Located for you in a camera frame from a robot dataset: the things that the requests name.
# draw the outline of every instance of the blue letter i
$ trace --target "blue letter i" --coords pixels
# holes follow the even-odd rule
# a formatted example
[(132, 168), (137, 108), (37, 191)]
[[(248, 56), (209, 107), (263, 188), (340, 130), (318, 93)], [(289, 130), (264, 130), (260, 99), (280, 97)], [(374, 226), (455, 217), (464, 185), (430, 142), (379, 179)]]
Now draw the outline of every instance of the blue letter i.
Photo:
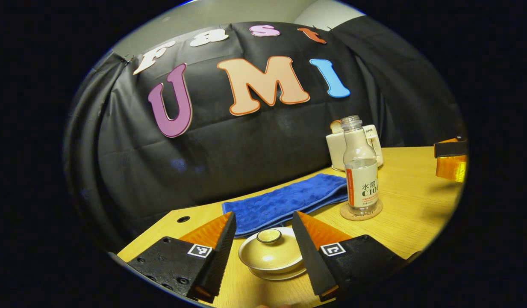
[(328, 95), (333, 98), (344, 98), (349, 96), (351, 92), (345, 88), (339, 80), (336, 72), (332, 68), (332, 63), (328, 60), (323, 59), (311, 59), (310, 64), (313, 64), (320, 70), (320, 74), (324, 76), (324, 79), (328, 83)]

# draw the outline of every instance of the white wall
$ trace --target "white wall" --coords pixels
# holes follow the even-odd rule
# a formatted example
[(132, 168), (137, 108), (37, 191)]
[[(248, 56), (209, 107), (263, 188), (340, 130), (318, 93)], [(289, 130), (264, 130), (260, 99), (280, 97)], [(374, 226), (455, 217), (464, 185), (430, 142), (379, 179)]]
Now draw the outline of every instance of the white wall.
[(334, 28), (347, 20), (364, 16), (356, 8), (335, 0), (317, 0), (304, 10), (294, 24), (315, 26), (318, 29), (328, 31), (328, 27)]
[(243, 21), (294, 20), (316, 0), (197, 0), (164, 12), (119, 41), (120, 55), (137, 55), (197, 29)]

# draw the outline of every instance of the letter m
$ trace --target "letter m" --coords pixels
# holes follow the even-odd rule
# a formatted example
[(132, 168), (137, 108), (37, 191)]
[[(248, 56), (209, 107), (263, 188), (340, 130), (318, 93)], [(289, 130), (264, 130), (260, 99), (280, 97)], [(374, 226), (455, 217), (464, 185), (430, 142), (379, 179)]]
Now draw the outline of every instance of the letter m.
[(259, 110), (261, 105), (250, 96), (248, 87), (269, 106), (275, 105), (277, 85), (280, 85), (283, 92), (280, 101), (285, 104), (304, 103), (310, 99), (309, 94), (299, 84), (292, 68), (292, 59), (287, 56), (270, 57), (265, 73), (245, 59), (221, 61), (217, 67), (225, 70), (229, 77), (234, 98), (230, 107), (233, 115), (241, 116)]

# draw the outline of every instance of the wooden table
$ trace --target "wooden table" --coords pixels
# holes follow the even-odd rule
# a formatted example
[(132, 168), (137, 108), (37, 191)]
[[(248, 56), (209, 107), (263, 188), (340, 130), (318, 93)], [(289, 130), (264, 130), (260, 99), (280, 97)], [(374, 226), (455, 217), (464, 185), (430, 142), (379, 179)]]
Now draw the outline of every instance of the wooden table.
[[(364, 222), (352, 222), (339, 214), (341, 204), (325, 206), (310, 215), (353, 237), (368, 234), (406, 259), (413, 253), (425, 249), (448, 222), (460, 197), (462, 184), (435, 176), (436, 159), (433, 147), (383, 148), (383, 158), (384, 164), (379, 168), (379, 198), (383, 201), (384, 207), (379, 215)], [(268, 193), (318, 173), (345, 177), (344, 172), (330, 167), (228, 201)], [(128, 262), (163, 236), (179, 238), (190, 230), (221, 216), (222, 203), (223, 201), (220, 201), (171, 211), (128, 244), (118, 256)], [(177, 222), (183, 216), (191, 218), (186, 222)], [(306, 273), (287, 281), (266, 281), (250, 273), (248, 267), (238, 259), (238, 248), (244, 240), (238, 238), (233, 241), (220, 295), (210, 306), (255, 308), (265, 304), (273, 308), (280, 304), (291, 304), (294, 308), (304, 308), (321, 304), (318, 296), (312, 292)]]

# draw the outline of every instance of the cork coaster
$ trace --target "cork coaster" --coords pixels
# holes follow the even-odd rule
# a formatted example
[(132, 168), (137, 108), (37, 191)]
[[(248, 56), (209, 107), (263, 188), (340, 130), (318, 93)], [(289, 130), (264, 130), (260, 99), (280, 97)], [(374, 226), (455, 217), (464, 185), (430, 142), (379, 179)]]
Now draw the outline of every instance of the cork coaster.
[(375, 216), (377, 216), (377, 214), (381, 212), (382, 209), (383, 209), (383, 203), (381, 202), (380, 199), (377, 199), (377, 207), (375, 207), (375, 210), (371, 213), (360, 215), (360, 216), (355, 215), (351, 213), (351, 210), (349, 210), (349, 203), (347, 202), (341, 206), (341, 209), (339, 212), (341, 213), (341, 216), (343, 216), (343, 218), (345, 219), (353, 220), (354, 222), (361, 222), (362, 220), (368, 220), (370, 218), (374, 218)]

